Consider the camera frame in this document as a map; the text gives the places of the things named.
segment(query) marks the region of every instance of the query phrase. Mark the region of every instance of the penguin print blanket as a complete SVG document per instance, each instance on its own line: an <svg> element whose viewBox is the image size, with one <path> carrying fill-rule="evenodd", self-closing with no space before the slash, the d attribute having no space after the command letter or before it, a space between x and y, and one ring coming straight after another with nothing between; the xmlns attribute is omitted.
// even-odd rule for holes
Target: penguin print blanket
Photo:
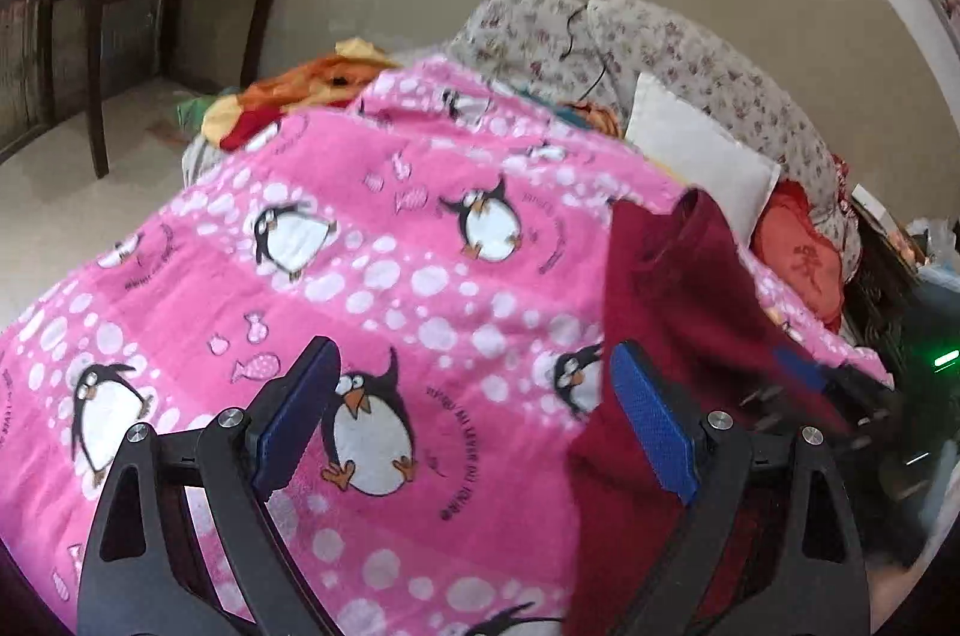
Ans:
<svg viewBox="0 0 960 636"><path fill-rule="evenodd" d="M577 511L565 451L599 395L611 197L680 187L442 57L345 112L288 115L0 336L0 537L71 628L126 428L246 406L314 335L343 372L268 508L349 636L558 631ZM818 361L887 380L747 251ZM189 499L225 609L245 604Z"/></svg>

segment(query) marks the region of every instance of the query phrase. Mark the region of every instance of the metal screw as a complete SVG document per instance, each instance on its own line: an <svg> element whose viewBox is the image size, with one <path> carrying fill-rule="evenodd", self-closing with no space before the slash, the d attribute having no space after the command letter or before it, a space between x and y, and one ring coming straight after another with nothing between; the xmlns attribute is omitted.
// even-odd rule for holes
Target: metal screw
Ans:
<svg viewBox="0 0 960 636"><path fill-rule="evenodd" d="M707 421L714 430L729 430L733 427L733 417L726 411L710 411Z"/></svg>
<svg viewBox="0 0 960 636"><path fill-rule="evenodd" d="M136 444L137 441L142 441L147 437L147 433L150 433L150 428L146 423L138 422L132 428L127 430L127 440L131 444Z"/></svg>
<svg viewBox="0 0 960 636"><path fill-rule="evenodd" d="M811 447L819 447L820 444L824 443L824 435L817 428L811 428L810 425L801 430L800 435L803 435L803 439Z"/></svg>
<svg viewBox="0 0 960 636"><path fill-rule="evenodd" d="M217 416L217 424L221 428L235 428L243 422L243 409L224 409Z"/></svg>

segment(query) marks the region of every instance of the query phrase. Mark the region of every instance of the red pillow with chinese character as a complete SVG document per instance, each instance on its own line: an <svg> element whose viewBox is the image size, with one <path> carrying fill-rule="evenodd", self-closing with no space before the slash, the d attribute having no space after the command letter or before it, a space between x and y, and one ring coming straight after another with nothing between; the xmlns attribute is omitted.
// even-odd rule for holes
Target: red pillow with chinese character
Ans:
<svg viewBox="0 0 960 636"><path fill-rule="evenodd" d="M814 229L809 212L803 187L780 181L760 214L751 248L827 329L837 332L843 310L843 264L833 244Z"/></svg>

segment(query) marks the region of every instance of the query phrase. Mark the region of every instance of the green light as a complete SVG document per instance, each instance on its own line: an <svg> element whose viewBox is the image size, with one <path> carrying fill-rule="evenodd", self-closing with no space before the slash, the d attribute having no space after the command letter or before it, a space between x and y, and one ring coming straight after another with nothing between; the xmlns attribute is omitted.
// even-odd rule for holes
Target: green light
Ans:
<svg viewBox="0 0 960 636"><path fill-rule="evenodd" d="M954 349L952 352L947 352L944 356L940 356L933 361L933 367L939 368L941 365L946 365L948 362L955 361L957 358L960 358L960 349Z"/></svg>

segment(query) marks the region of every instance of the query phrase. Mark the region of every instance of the white pillow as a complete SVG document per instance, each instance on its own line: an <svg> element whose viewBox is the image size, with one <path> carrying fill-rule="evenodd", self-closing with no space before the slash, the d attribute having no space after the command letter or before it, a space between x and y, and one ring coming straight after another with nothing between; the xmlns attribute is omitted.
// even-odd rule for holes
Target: white pillow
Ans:
<svg viewBox="0 0 960 636"><path fill-rule="evenodd" d="M743 243L779 178L779 165L667 91L650 73L637 79L627 140L684 182L702 187Z"/></svg>

